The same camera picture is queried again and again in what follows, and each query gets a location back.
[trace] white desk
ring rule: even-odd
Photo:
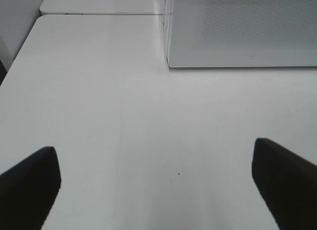
[[[46,14],[162,14],[162,0],[44,0]]]
[[[38,19],[0,87],[0,172],[56,147],[45,230],[278,229],[253,145],[317,163],[316,69],[169,71],[159,21]]]

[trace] perforated panel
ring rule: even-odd
[[[175,0],[170,66],[314,66],[317,0]]]

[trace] white wall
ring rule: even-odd
[[[6,69],[11,66],[35,20],[40,16],[42,1],[0,0],[0,59],[6,60]]]

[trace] table surface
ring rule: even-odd
[[[56,148],[45,230],[278,229],[254,141],[317,163],[316,69],[169,69],[160,23],[40,17],[0,87],[0,173]]]
[[[46,14],[162,14],[162,0],[44,0]]]

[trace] black object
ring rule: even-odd
[[[2,61],[0,60],[0,85],[3,82],[4,78],[6,77],[6,69],[4,65],[2,64]]]
[[[61,183],[53,147],[44,147],[0,175],[0,230],[40,230]]]
[[[252,176],[281,230],[317,229],[317,167],[279,144],[259,138]]]

